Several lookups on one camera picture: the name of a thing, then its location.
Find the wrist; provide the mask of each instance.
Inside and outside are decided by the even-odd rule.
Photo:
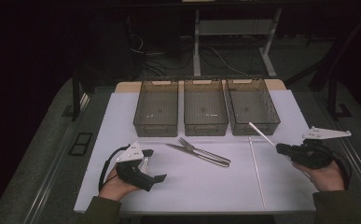
[[[102,189],[101,192],[99,192],[98,197],[119,202],[123,197],[125,197],[125,195],[127,195],[127,192],[125,192],[125,191],[121,192],[120,190]]]

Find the white stick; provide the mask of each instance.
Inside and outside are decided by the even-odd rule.
[[[256,130],[256,132],[258,132],[259,135],[263,136],[273,147],[276,148],[276,145],[273,144],[273,142],[272,142],[267,136],[265,136],[265,134],[263,134],[252,122],[249,122],[249,125],[250,125],[254,130]]]

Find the finger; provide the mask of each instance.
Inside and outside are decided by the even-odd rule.
[[[293,166],[294,166],[295,168],[299,169],[299,170],[302,171],[302,172],[305,172],[305,173],[310,173],[310,172],[311,172],[311,169],[310,169],[310,168],[305,167],[305,166],[303,166],[303,165],[300,165],[300,164],[298,164],[298,163],[296,163],[296,162],[294,162],[294,161],[293,161],[292,164],[293,164]]]

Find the metal rod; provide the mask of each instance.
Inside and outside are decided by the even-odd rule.
[[[250,144],[250,148],[251,148],[251,150],[252,150],[253,161],[254,161],[254,163],[255,163],[256,175],[257,175],[257,181],[258,181],[258,187],[259,187],[259,192],[261,193],[262,204],[264,205],[264,209],[267,209],[267,206],[265,205],[264,193],[263,193],[262,187],[261,187],[261,180],[259,179],[258,167],[257,167],[257,160],[256,160],[256,155],[255,155],[255,153],[254,153],[253,142],[252,142],[252,138],[251,138],[251,137],[249,137],[249,144]]]
[[[249,125],[256,131],[259,133],[259,135],[263,136],[274,148],[276,148],[276,145],[273,144],[273,142],[267,137],[265,136],[265,134],[263,134],[252,122],[249,122]]]

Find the tabletop surface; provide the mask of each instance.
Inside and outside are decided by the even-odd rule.
[[[270,139],[274,143],[299,145],[308,125],[292,92],[284,90],[280,81],[271,84],[274,83],[277,85],[271,86],[270,93],[281,123]],[[117,148],[135,141],[142,149],[154,150],[149,175],[167,177],[150,192],[139,190],[125,197],[122,214],[275,214],[314,210],[312,194],[316,189],[311,181],[262,137],[233,136],[230,126],[225,136],[185,136],[184,94],[180,85],[178,136],[138,137],[132,124],[139,95],[137,86],[140,88],[140,83],[118,85],[110,98],[75,211],[84,212],[98,194],[104,161]],[[214,165],[165,145],[180,145],[179,137],[230,159],[230,167]]]

